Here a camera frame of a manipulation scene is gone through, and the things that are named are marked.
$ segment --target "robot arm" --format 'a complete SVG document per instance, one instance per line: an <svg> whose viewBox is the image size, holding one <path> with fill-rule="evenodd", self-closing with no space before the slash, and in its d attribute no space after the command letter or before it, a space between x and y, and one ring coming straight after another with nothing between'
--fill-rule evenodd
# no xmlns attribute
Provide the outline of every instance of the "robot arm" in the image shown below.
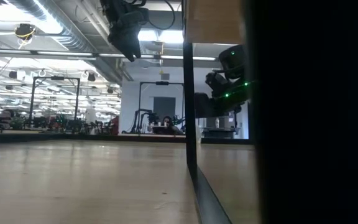
<svg viewBox="0 0 358 224"><path fill-rule="evenodd" d="M149 10L140 8L146 4L142 0L126 2L124 0L100 0L103 13L110 24L108 40L115 48L133 62L134 55L140 58L140 45L137 38L142 25L149 21Z"/></svg>
<svg viewBox="0 0 358 224"><path fill-rule="evenodd" d="M152 114L153 113L152 110L147 110L147 109L139 109L139 110L135 111L134 125L131 127L131 133L136 133L139 130L139 128L137 128L137 127L139 127L139 125L141 123L138 123L137 117L139 116L140 112L145 112L144 114Z"/></svg>

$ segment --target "metal frame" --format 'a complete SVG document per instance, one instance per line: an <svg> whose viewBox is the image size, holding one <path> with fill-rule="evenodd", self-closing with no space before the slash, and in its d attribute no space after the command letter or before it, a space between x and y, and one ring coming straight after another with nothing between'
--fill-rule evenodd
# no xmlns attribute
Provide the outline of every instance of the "metal frame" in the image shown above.
<svg viewBox="0 0 358 224"><path fill-rule="evenodd" d="M158 82L140 82L139 83L139 106L138 106L138 111L140 110L140 101L141 101L141 98L142 98L142 85L143 84L155 84L155 85L158 85L157 83ZM168 85L181 85L182 88L183 88L183 97L182 97L182 100L181 100L181 117L183 117L183 111L184 111L184 105L185 105L185 85L183 83L170 83L170 82L167 82L167 83L168 83ZM140 122L140 113L138 114L137 120L138 120L138 122Z"/></svg>
<svg viewBox="0 0 358 224"><path fill-rule="evenodd" d="M96 58L125 58L123 54L109 54L99 52L62 52L50 50L13 50L0 49L0 57L20 58L51 58L62 60L96 60ZM142 59L156 60L182 60L184 56L179 55L142 55ZM204 62L217 62L217 57L194 57L194 60Z"/></svg>
<svg viewBox="0 0 358 224"><path fill-rule="evenodd" d="M186 32L186 0L182 0L183 29ZM201 223L231 224L219 199L208 183L207 178L197 165L197 140L195 116L195 86L193 65L193 44L183 43L183 79L185 87L186 112L186 161L195 190L198 214Z"/></svg>
<svg viewBox="0 0 358 224"><path fill-rule="evenodd" d="M32 91L31 91L31 102L30 102L30 125L33 125L32 120L32 112L34 107L34 95L35 95L35 89L37 86L37 80L38 79L50 79L50 80L77 80L77 92L76 92L76 98L75 98L75 112L74 112L74 120L77 119L77 112L78 112L78 96L80 95L80 78L67 78L67 77L34 77L32 82Z"/></svg>

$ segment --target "ceiling light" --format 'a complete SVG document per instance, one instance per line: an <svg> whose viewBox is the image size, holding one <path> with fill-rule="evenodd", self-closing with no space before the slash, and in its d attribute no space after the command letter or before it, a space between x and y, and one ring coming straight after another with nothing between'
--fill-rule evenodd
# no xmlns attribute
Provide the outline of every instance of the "ceiling light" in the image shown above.
<svg viewBox="0 0 358 224"><path fill-rule="evenodd" d="M0 21L30 21L32 16L23 13L15 6L0 4Z"/></svg>
<svg viewBox="0 0 358 224"><path fill-rule="evenodd" d="M154 55L142 55L141 58L154 58Z"/></svg>
<svg viewBox="0 0 358 224"><path fill-rule="evenodd" d="M121 58L125 57L123 54L99 54L100 57L116 57Z"/></svg>
<svg viewBox="0 0 358 224"><path fill-rule="evenodd" d="M54 86L48 86L47 89L52 90L52 91L57 91L57 92L60 91L60 88L57 88L57 87L54 87Z"/></svg>
<svg viewBox="0 0 358 224"><path fill-rule="evenodd" d="M193 57L193 60L207 60L207 61L215 61L214 57Z"/></svg>
<svg viewBox="0 0 358 224"><path fill-rule="evenodd" d="M38 51L40 55L64 55L64 56L92 56L92 53L81 53L81 52L44 52Z"/></svg>
<svg viewBox="0 0 358 224"><path fill-rule="evenodd" d="M234 46L234 45L236 45L236 44L214 44L214 45Z"/></svg>
<svg viewBox="0 0 358 224"><path fill-rule="evenodd" d="M68 60L96 60L96 57L67 57Z"/></svg>
<svg viewBox="0 0 358 224"><path fill-rule="evenodd" d="M183 43L183 32L182 30L165 30L158 40L167 44L181 44Z"/></svg>
<svg viewBox="0 0 358 224"><path fill-rule="evenodd" d="M183 56L161 55L162 59L183 59Z"/></svg>
<svg viewBox="0 0 358 224"><path fill-rule="evenodd" d="M3 54L31 54L29 50L5 50L0 49L0 53Z"/></svg>
<svg viewBox="0 0 358 224"><path fill-rule="evenodd" d="M141 30L137 35L139 41L157 41L157 33L155 30Z"/></svg>
<svg viewBox="0 0 358 224"><path fill-rule="evenodd" d="M62 85L62 88L77 88L76 85ZM80 86L80 88L95 88L95 86Z"/></svg>

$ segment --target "black metal frame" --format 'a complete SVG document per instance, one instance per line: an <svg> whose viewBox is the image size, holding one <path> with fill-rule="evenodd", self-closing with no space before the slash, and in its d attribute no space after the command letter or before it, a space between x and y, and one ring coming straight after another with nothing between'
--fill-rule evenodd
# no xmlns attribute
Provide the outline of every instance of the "black metal frame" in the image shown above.
<svg viewBox="0 0 358 224"><path fill-rule="evenodd" d="M181 8L183 16L183 31L185 34L186 0L182 0ZM231 224L230 218L223 209L213 189L209 185L208 180L197 165L193 44L186 41L183 42L183 79L185 87L186 120L190 121L186 122L186 160L195 190L200 221L201 223L208 224ZM249 139L242 139L243 141L239 140L240 139L225 139L225 143L232 144L236 142L237 144L250 144Z"/></svg>
<svg viewBox="0 0 358 224"><path fill-rule="evenodd" d="M170 83L170 82L164 82L166 83L165 85L181 85L183 88L183 97L181 100L181 117L183 117L183 110L184 110L184 105L185 105L185 85L183 83ZM158 82L140 82L139 83L139 106L138 106L138 111L140 111L140 101L142 98L142 85L143 84L155 84L158 85ZM138 122L140 122L140 113L137 116L137 120Z"/></svg>
<svg viewBox="0 0 358 224"><path fill-rule="evenodd" d="M50 80L77 80L77 92L76 92L76 99L75 99L75 112L74 112L74 120L77 119L77 112L78 112L78 96L80 95L80 78L67 78L67 77L34 77L32 82L32 91L31 91L31 102L30 102L30 115L29 115L29 121L30 125L33 125L32 120L32 112L34 107L34 95L35 95L35 89L37 88L37 80L38 79L50 79Z"/></svg>

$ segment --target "fluorescent light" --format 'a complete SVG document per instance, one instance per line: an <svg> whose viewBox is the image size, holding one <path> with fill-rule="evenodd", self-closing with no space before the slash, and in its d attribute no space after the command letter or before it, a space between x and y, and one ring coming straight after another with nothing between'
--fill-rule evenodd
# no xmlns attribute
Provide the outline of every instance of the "fluorescent light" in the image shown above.
<svg viewBox="0 0 358 224"><path fill-rule="evenodd" d="M5 50L0 49L0 53L4 54L31 54L29 50Z"/></svg>
<svg viewBox="0 0 358 224"><path fill-rule="evenodd" d="M94 86L81 86L80 88L93 88ZM73 86L73 85L62 85L62 88L77 88L77 86Z"/></svg>
<svg viewBox="0 0 358 224"><path fill-rule="evenodd" d="M214 45L234 46L234 45L237 45L237 44L214 44Z"/></svg>
<svg viewBox="0 0 358 224"><path fill-rule="evenodd" d="M0 93L1 96L19 96L23 98L31 98L31 93ZM63 94L42 94L42 93L36 93L35 96L39 97L56 97L61 99L67 99L67 100L75 100L76 95L63 95ZM91 95L88 96L89 98L100 98L100 99L110 99L110 100L119 100L119 98L116 95L108 95L108 96L100 96L100 95ZM80 95L78 96L79 100L87 100L87 96Z"/></svg>
<svg viewBox="0 0 358 224"><path fill-rule="evenodd" d="M154 55L142 55L142 58L154 58Z"/></svg>
<svg viewBox="0 0 358 224"><path fill-rule="evenodd" d="M68 60L96 60L96 57L67 57Z"/></svg>
<svg viewBox="0 0 358 224"><path fill-rule="evenodd" d="M165 30L158 39L168 44L180 44L183 43L183 32L182 30Z"/></svg>
<svg viewBox="0 0 358 224"><path fill-rule="evenodd" d="M161 55L162 59L183 59L183 56Z"/></svg>
<svg viewBox="0 0 358 224"><path fill-rule="evenodd" d="M155 30L141 30L137 35L140 41L157 41L157 33Z"/></svg>
<svg viewBox="0 0 358 224"><path fill-rule="evenodd" d="M33 17L10 4L0 5L0 21L30 22Z"/></svg>
<svg viewBox="0 0 358 224"><path fill-rule="evenodd" d="M60 88L54 87L54 86L47 86L47 89L52 90L52 91L60 91Z"/></svg>
<svg viewBox="0 0 358 224"><path fill-rule="evenodd" d="M100 57L125 57L123 54L99 54Z"/></svg>
<svg viewBox="0 0 358 224"><path fill-rule="evenodd" d="M214 61L214 60L216 60L216 58L214 58L214 57L193 57L193 60L209 60L209 61Z"/></svg>
<svg viewBox="0 0 358 224"><path fill-rule="evenodd" d="M38 51L40 55L64 55L64 56L92 56L92 53L82 53L82 52L44 52Z"/></svg>

